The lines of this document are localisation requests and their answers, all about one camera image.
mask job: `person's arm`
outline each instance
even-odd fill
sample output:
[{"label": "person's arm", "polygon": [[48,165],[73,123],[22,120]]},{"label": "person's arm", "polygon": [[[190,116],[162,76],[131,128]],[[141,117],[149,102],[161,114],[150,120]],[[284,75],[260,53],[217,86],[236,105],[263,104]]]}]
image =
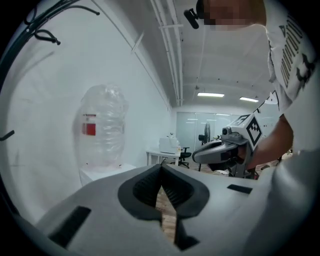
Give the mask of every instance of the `person's arm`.
[{"label": "person's arm", "polygon": [[[257,165],[262,165],[281,157],[292,147],[293,138],[293,130],[285,116],[282,115],[272,133],[255,148],[253,159],[248,164],[247,169],[252,169]],[[245,148],[240,147],[238,149],[238,156],[242,159],[245,158]]]}]

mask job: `fluorescent light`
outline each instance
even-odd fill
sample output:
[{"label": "fluorescent light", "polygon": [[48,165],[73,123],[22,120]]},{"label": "fluorescent light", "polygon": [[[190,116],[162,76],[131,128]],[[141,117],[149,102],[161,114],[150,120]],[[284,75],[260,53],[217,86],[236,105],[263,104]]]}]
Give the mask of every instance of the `fluorescent light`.
[{"label": "fluorescent light", "polygon": [[252,98],[245,98],[245,97],[240,98],[240,100],[247,101],[247,102],[259,102],[259,100],[252,99]]},{"label": "fluorescent light", "polygon": [[225,96],[224,94],[218,94],[218,93],[206,93],[206,92],[199,92],[198,96],[205,96],[205,97],[219,97],[222,98]]}]

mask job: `desk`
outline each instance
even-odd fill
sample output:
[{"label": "desk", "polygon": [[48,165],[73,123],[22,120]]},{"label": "desk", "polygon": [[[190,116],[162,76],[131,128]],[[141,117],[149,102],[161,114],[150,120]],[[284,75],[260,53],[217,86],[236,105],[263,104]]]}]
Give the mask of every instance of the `desk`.
[{"label": "desk", "polygon": [[146,155],[147,155],[147,165],[148,166],[152,164],[152,161],[151,161],[152,156],[158,157],[157,161],[156,161],[157,164],[161,164],[162,158],[174,158],[176,166],[178,166],[179,157],[180,157],[180,153],[176,153],[176,154],[162,153],[159,151],[159,149],[156,149],[156,148],[146,150]]},{"label": "desk", "polygon": [[108,166],[108,167],[83,167],[79,170],[80,180],[82,186],[85,186],[91,182],[94,182],[99,179],[103,179],[109,176],[121,174],[135,169],[136,167],[124,163],[121,166]]}]

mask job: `printer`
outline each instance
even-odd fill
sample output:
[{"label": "printer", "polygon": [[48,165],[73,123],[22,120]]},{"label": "printer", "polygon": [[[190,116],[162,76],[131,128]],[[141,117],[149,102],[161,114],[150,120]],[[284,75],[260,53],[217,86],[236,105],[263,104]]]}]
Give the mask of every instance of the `printer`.
[{"label": "printer", "polygon": [[159,150],[162,153],[176,154],[179,147],[180,143],[176,137],[160,138],[159,140]]}]

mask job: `black chair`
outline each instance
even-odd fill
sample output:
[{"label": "black chair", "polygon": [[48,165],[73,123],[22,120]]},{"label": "black chair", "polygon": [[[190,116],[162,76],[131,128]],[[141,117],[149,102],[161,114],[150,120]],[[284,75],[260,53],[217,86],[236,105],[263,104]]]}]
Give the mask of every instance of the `black chair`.
[{"label": "black chair", "polygon": [[184,147],[184,152],[182,152],[180,154],[178,165],[179,166],[183,165],[183,166],[187,167],[188,169],[190,169],[189,163],[183,162],[183,161],[186,161],[186,158],[189,158],[192,155],[190,152],[187,152],[187,149],[190,149],[190,147]]}]

